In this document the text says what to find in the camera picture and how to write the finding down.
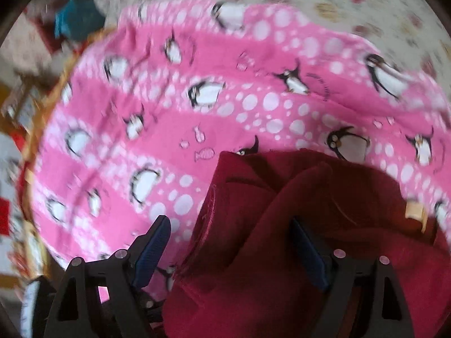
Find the pink penguin print blanket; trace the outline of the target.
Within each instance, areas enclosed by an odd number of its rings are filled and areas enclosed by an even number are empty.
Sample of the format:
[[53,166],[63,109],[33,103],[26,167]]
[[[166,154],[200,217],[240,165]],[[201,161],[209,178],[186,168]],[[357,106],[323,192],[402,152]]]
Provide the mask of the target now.
[[161,300],[219,155],[301,149],[387,172],[450,232],[450,105],[429,75],[288,5],[135,5],[63,83],[34,164],[34,222],[67,267],[110,257],[166,215],[148,289]]

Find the blue plastic bag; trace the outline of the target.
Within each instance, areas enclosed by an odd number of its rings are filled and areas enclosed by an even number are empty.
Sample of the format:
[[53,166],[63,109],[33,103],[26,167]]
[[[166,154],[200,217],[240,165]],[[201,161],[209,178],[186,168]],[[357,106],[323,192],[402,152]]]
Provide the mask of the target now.
[[82,42],[105,24],[105,16],[94,0],[67,0],[54,19],[54,36]]

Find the dark red small garment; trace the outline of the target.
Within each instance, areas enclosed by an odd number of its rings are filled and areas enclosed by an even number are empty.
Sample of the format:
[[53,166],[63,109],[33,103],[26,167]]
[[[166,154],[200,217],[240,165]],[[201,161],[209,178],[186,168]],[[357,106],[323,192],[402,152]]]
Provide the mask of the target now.
[[450,326],[450,252],[406,217],[397,182],[311,150],[219,156],[163,306],[168,337],[308,337],[325,301],[317,262],[386,256],[415,337]]

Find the yellow orange patterned blanket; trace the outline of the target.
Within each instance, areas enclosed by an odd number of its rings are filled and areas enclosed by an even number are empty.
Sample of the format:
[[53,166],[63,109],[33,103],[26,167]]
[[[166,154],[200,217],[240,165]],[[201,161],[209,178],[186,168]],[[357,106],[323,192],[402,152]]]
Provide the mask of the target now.
[[63,70],[55,85],[47,91],[44,98],[37,101],[36,114],[31,120],[30,132],[26,135],[21,147],[23,160],[20,172],[15,182],[17,203],[25,219],[25,235],[30,235],[30,229],[34,225],[34,217],[31,210],[30,187],[34,177],[34,163],[37,157],[39,144],[44,134],[44,129],[49,122],[50,116],[56,104],[60,101],[63,87],[69,82],[70,74],[83,54],[83,52],[97,41],[101,41],[116,30],[115,26],[102,28],[96,33],[90,34],[81,47],[72,51],[68,58],[63,61]]

